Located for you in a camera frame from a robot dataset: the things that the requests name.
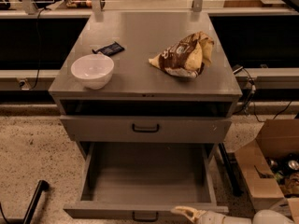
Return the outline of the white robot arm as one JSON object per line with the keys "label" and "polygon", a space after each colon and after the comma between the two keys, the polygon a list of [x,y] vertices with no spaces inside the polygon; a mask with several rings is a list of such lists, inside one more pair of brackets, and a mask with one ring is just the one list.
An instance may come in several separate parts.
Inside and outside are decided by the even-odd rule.
{"label": "white robot arm", "polygon": [[185,216],[192,224],[295,224],[288,217],[272,210],[258,211],[253,219],[230,217],[210,210],[198,210],[188,206],[176,206],[171,212]]}

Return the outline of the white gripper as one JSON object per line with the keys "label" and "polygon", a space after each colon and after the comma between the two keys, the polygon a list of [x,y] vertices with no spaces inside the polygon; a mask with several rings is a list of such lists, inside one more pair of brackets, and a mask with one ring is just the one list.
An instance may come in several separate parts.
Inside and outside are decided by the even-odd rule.
{"label": "white gripper", "polygon": [[213,211],[197,210],[188,206],[176,206],[171,213],[186,217],[191,223],[196,224],[222,224],[225,215]]}

